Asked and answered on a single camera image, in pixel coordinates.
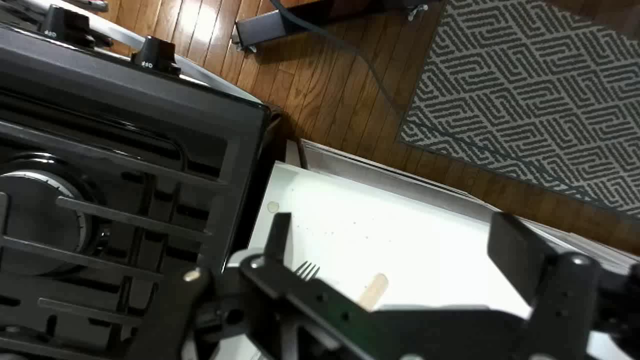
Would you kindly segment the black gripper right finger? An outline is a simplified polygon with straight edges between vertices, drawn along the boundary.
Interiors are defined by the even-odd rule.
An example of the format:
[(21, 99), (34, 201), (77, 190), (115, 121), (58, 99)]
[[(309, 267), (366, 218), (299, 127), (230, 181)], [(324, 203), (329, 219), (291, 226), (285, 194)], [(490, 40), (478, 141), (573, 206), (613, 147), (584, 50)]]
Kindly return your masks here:
[(511, 214), (490, 219), (488, 255), (531, 306), (518, 360), (586, 360), (600, 263), (559, 252)]

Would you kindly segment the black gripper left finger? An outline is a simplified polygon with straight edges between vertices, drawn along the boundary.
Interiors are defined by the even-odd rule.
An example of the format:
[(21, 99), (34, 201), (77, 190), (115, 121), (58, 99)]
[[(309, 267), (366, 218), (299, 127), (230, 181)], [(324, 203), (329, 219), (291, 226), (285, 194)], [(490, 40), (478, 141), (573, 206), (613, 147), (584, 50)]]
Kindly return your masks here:
[(273, 218), (266, 245), (240, 261), (257, 302), (249, 338), (268, 360), (372, 360), (357, 325), (364, 309), (318, 275), (303, 280), (285, 263), (291, 212)]

